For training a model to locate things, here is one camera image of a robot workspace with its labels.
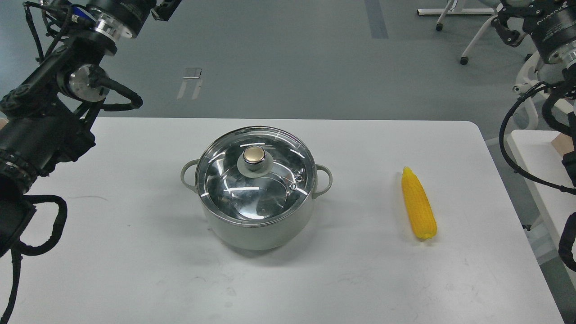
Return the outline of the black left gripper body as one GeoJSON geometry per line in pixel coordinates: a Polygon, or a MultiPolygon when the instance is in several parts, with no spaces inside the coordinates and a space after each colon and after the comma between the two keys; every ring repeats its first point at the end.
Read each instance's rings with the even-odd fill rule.
{"type": "Polygon", "coordinates": [[[86,6],[118,20],[128,37],[136,38],[156,4],[156,0],[89,0],[86,6]]]}

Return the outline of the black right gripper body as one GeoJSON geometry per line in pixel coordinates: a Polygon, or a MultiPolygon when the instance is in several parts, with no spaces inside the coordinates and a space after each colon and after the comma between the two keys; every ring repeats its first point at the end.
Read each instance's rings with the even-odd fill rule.
{"type": "Polygon", "coordinates": [[[575,50],[573,0],[502,0],[491,26],[506,45],[516,47],[530,36],[544,63],[572,63],[575,50]]]}

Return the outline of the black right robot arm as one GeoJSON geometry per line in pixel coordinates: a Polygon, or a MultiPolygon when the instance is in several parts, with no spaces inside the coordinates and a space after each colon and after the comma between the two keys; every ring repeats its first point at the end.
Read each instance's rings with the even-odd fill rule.
{"type": "Polygon", "coordinates": [[[512,17],[524,20],[522,31],[529,35],[540,55],[543,63],[557,64],[562,62],[562,80],[554,83],[539,81],[530,86],[524,94],[506,113],[500,126],[498,146],[502,157],[514,172],[532,182],[558,189],[563,193],[574,195],[574,187],[561,186],[547,182],[521,168],[512,158],[504,145],[505,129],[512,115],[518,107],[528,98],[531,98],[541,90],[549,92],[549,97],[541,108],[541,115],[554,131],[567,135],[572,141],[575,139],[575,112],[567,113],[568,125],[558,121],[553,116],[553,107],[562,99],[575,98],[575,39],[576,39],[576,12],[573,0],[522,0],[519,5],[514,5],[510,0],[501,2],[502,8],[492,19],[491,25],[498,33],[503,43],[516,47],[521,43],[521,34],[517,30],[508,27],[508,20],[512,17]]]}

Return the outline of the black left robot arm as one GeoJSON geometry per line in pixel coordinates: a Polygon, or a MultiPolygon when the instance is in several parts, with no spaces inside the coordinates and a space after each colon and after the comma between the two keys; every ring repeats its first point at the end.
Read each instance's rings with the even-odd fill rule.
{"type": "Polygon", "coordinates": [[[1,99],[1,255],[12,257],[12,289],[1,322],[16,304],[22,256],[39,256],[60,241],[68,207],[56,195],[28,195],[60,162],[75,162],[95,145],[91,128],[101,111],[138,109],[140,95],[99,65],[135,38],[146,19],[167,21],[178,0],[25,1],[38,51],[31,75],[1,99]]]}

